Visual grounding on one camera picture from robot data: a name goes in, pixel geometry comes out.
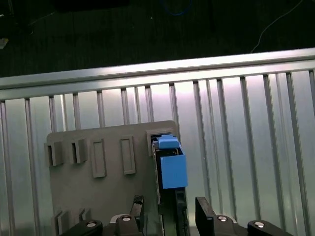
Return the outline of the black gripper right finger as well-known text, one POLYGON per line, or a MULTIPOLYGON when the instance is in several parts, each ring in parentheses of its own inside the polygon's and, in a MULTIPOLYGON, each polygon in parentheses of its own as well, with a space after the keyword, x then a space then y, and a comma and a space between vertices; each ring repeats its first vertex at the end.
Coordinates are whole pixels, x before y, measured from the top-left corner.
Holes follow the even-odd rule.
POLYGON ((195 198, 195 223, 201 236, 290 236, 268 221, 250 221, 246 227, 232 218, 217 215, 205 197, 195 198))

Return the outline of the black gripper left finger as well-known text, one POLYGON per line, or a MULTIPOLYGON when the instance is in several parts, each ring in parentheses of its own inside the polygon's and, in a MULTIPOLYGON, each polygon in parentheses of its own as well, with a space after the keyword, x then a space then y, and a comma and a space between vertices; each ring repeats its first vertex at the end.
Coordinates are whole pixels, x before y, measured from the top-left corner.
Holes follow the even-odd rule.
POLYGON ((144 196, 135 195, 129 214, 115 215, 104 226, 99 220, 83 220, 63 236, 142 236, 144 230, 144 196))

